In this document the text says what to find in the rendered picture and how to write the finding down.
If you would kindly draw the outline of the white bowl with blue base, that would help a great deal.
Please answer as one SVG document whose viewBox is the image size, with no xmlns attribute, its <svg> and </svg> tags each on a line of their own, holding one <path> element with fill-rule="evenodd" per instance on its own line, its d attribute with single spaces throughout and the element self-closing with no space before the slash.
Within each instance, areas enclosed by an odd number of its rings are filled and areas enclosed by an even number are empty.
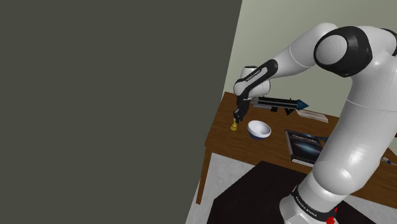
<svg viewBox="0 0 397 224">
<path fill-rule="evenodd" d="M 265 122 L 251 120 L 247 125 L 247 130 L 251 138 L 261 140 L 271 135 L 272 129 Z"/>
</svg>

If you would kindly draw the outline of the brown wooden table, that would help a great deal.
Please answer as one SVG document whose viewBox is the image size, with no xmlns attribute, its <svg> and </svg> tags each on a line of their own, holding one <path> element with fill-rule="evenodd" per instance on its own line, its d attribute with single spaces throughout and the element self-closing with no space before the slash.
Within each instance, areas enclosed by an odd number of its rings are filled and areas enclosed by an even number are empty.
<svg viewBox="0 0 397 224">
<path fill-rule="evenodd" d="M 204 163 L 195 201 L 197 204 L 202 201 L 213 153 L 252 165 L 263 160 L 308 173 L 309 167 L 291 161 L 284 130 L 290 129 L 315 136 L 328 136 L 338 122 L 338 118 L 331 115 L 326 116 L 328 122 L 325 123 L 301 117 L 296 112 L 286 115 L 282 109 L 272 112 L 251 106 L 244 121 L 238 124 L 236 131 L 232 131 L 230 127 L 235 103 L 236 96 L 228 92 L 224 93 L 204 145 Z M 272 130 L 271 135 L 264 140 L 252 139 L 247 131 L 247 124 L 251 120 L 267 123 Z M 383 155 L 391 159 L 393 164 L 381 162 L 368 183 L 353 195 L 397 209 L 397 156 L 390 149 L 387 149 Z"/>
</svg>

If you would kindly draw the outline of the black tube with blue cone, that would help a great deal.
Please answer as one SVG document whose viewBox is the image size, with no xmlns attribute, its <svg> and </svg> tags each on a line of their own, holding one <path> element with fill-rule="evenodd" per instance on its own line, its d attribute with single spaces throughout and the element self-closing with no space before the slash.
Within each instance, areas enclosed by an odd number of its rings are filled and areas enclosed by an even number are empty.
<svg viewBox="0 0 397 224">
<path fill-rule="evenodd" d="M 251 99 L 251 103 L 254 108 L 269 109 L 273 112 L 277 112 L 279 108 L 282 108 L 285 110 L 287 115 L 295 110 L 299 111 L 309 106 L 300 99 L 292 100 L 271 97 L 254 97 Z"/>
</svg>

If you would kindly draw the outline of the thin pale book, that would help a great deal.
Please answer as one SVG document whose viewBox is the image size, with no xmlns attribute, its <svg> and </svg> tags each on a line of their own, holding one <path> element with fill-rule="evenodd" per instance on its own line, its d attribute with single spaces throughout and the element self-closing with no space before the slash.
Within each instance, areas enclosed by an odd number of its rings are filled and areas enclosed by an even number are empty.
<svg viewBox="0 0 397 224">
<path fill-rule="evenodd" d="M 314 120 L 318 120 L 321 122 L 325 122 L 328 123 L 328 119 L 324 114 L 321 113 L 316 113 L 313 111 L 307 111 L 307 110 L 297 110 L 296 111 L 298 113 L 299 116 L 301 117 L 305 117 L 305 118 L 310 118 L 310 119 L 314 119 Z"/>
</svg>

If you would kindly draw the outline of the dark book with galaxy cover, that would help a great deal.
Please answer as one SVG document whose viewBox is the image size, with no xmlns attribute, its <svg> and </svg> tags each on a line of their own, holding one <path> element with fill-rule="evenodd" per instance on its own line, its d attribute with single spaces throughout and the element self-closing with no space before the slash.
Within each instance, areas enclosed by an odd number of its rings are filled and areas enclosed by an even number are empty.
<svg viewBox="0 0 397 224">
<path fill-rule="evenodd" d="M 284 133 L 291 161 L 313 167 L 323 149 L 321 140 L 316 136 L 289 129 Z"/>
</svg>

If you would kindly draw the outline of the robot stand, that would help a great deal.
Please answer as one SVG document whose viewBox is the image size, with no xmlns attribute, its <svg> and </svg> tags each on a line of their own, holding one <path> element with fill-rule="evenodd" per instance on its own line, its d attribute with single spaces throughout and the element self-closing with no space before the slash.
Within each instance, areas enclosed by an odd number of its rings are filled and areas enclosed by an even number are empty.
<svg viewBox="0 0 397 224">
<path fill-rule="evenodd" d="M 260 162 L 214 199 L 207 224 L 375 224 L 313 174 Z"/>
</svg>

